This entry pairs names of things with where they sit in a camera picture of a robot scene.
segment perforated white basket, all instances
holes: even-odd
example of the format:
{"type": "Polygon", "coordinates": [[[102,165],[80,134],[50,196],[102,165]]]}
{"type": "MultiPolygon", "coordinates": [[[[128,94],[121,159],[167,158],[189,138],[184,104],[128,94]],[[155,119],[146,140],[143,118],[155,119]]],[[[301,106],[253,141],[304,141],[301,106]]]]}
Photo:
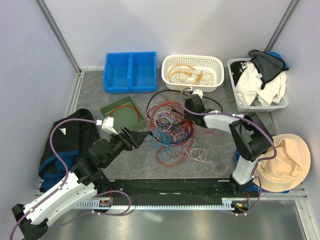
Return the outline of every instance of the perforated white basket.
{"type": "Polygon", "coordinates": [[[161,76],[171,90],[194,87],[208,93],[224,82],[225,73],[222,62],[216,57],[173,54],[164,59],[161,76]]]}

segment green tray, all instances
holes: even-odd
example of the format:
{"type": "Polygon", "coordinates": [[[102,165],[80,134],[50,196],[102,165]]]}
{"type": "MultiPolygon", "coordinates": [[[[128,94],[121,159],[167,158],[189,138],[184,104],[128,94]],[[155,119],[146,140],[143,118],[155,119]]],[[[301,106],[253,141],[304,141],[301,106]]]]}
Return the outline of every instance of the green tray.
{"type": "MultiPolygon", "coordinates": [[[[125,96],[107,106],[104,106],[100,109],[103,117],[106,118],[110,116],[113,109],[122,105],[130,105],[134,108],[137,108],[134,101],[131,99],[130,96],[125,96]]],[[[138,115],[136,111],[130,107],[121,107],[115,110],[112,114],[114,118],[113,128],[118,132],[121,132],[121,127],[125,126],[132,131],[139,131],[143,129],[147,125],[147,121],[145,120],[144,116],[139,112],[140,121],[138,122],[138,115]]]]}

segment white plastic basket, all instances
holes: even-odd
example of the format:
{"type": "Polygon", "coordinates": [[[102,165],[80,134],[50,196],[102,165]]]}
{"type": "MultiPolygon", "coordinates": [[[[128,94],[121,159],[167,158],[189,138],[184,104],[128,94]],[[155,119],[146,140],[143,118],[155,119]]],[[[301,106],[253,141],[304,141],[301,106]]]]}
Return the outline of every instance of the white plastic basket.
{"type": "Polygon", "coordinates": [[[244,106],[240,104],[239,97],[237,94],[236,86],[235,86],[235,81],[232,75],[231,67],[230,65],[233,64],[234,62],[238,61],[249,61],[251,58],[235,58],[235,59],[230,59],[227,63],[228,70],[229,70],[229,75],[230,75],[230,80],[231,80],[231,85],[232,85],[232,90],[233,94],[235,97],[235,105],[236,109],[239,112],[272,112],[273,110],[276,109],[284,109],[285,107],[288,106],[288,99],[286,95],[283,96],[283,98],[280,100],[280,103],[278,105],[272,105],[272,106],[244,106]]]}
{"type": "Polygon", "coordinates": [[[161,76],[166,86],[171,90],[180,91],[186,87],[194,87],[208,93],[216,90],[224,82],[225,73],[222,62],[216,57],[173,54],[164,59],[161,76]],[[202,77],[195,84],[200,74],[202,77]]]}

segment straw hat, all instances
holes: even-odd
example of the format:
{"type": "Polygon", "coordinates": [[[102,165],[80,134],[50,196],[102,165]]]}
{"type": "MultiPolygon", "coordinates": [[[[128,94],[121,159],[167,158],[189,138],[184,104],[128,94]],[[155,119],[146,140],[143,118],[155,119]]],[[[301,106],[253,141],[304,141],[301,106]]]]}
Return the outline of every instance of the straw hat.
{"type": "MultiPolygon", "coordinates": [[[[283,192],[298,186],[307,176],[311,156],[305,141],[294,134],[280,134],[273,137],[277,156],[271,160],[261,161],[254,172],[261,178],[262,188],[270,192],[283,192]]],[[[271,157],[272,147],[264,155],[271,157]]]]}

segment blue divided tray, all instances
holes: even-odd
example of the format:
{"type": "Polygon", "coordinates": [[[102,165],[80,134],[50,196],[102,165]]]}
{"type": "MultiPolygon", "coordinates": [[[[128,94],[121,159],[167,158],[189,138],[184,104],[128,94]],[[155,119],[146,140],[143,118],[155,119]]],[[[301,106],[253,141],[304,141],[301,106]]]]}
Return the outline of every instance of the blue divided tray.
{"type": "Polygon", "coordinates": [[[155,51],[108,53],[102,78],[108,93],[156,91],[157,54],[155,51]]]}

